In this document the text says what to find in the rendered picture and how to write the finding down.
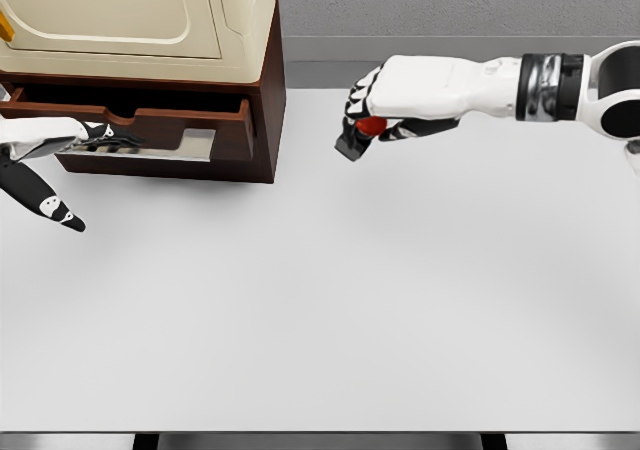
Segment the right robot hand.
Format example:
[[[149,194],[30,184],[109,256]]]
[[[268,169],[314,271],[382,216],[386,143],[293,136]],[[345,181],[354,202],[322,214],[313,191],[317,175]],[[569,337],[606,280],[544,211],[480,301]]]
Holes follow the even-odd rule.
[[[471,110],[482,64],[433,56],[390,57],[357,81],[350,90],[344,128],[372,118],[394,123],[373,135],[381,141],[430,136],[456,128]]]

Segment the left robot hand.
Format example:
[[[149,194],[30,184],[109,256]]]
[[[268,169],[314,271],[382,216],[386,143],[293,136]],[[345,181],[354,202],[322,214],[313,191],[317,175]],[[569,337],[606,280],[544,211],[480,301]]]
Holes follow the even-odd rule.
[[[0,189],[32,213],[83,232],[83,220],[24,161],[84,145],[131,148],[142,143],[142,138],[108,123],[72,117],[0,119]]]

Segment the brown drawer with metal handle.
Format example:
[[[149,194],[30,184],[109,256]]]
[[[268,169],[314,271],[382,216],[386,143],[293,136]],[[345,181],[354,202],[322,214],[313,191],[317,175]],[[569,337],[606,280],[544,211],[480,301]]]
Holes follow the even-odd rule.
[[[143,139],[138,148],[97,150],[95,156],[208,163],[250,161],[254,154],[249,101],[232,94],[24,84],[0,102],[0,115],[74,117]]]

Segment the brown cabinet with cream top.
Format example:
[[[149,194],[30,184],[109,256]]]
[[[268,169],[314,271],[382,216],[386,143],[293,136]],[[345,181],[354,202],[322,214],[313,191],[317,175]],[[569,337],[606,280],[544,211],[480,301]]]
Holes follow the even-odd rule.
[[[59,154],[70,172],[270,183],[286,106],[277,0],[0,0],[0,90],[24,84],[232,94],[249,101],[250,161]]]

